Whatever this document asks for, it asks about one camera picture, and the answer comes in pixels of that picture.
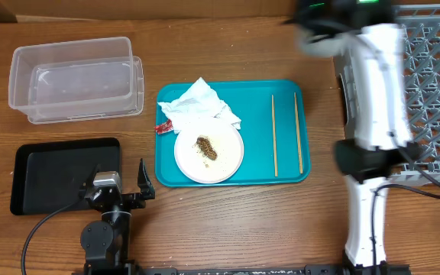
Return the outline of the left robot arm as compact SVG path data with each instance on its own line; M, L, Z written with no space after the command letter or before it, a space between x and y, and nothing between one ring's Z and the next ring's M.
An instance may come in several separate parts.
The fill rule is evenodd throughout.
M123 193L121 177L115 171L101 172L95 167L79 188L79 197L91 209L101 213L98 221L89 223L81 233L85 251L84 274L143 274L143 269L128 258L131 211L146 207L155 198L155 190L140 162L137 173L139 192Z

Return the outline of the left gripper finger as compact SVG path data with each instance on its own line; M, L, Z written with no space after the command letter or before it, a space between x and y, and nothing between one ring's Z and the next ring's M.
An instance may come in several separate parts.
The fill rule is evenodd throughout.
M89 174L89 176L86 178L86 180L84 181L84 183L81 185L81 187L79 188L79 192L78 192L78 196L79 197L85 197L86 194L92 190L93 188L93 181L95 179L96 174L100 171L100 165L96 164L94 166L94 168L92 169L91 173Z
M147 174L144 160L141 159L137 174L137 186L141 190L143 200L155 199L155 189Z

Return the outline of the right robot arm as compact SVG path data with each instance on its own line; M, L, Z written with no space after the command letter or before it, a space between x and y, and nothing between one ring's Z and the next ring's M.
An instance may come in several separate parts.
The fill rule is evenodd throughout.
M420 155L406 117L403 33L390 1L298 1L288 24L299 48L333 57L341 70L348 121L334 146L335 162L349 195L345 263L356 274L392 271L383 247L390 175Z

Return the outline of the grey bowl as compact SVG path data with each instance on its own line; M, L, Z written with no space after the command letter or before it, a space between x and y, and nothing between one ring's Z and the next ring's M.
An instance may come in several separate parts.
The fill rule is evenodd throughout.
M342 55L352 36L352 33L331 36L328 34L315 34L313 31L303 27L296 29L298 48L305 55L311 57L329 58Z

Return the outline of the wooden chopstick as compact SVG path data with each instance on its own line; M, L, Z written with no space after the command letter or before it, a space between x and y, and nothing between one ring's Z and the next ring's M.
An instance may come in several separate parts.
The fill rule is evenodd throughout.
M296 142L297 142L297 152L298 152L298 161L299 161L299 172L303 174L303 153L301 147L301 137L300 137L300 129L299 129L299 109L296 92L293 93L293 101L294 101L294 113L295 113L295 123L296 123Z
M276 130L276 111L275 111L274 95L271 95L271 117L272 117L272 131L273 131L273 165L274 165L274 176L278 177L277 130Z

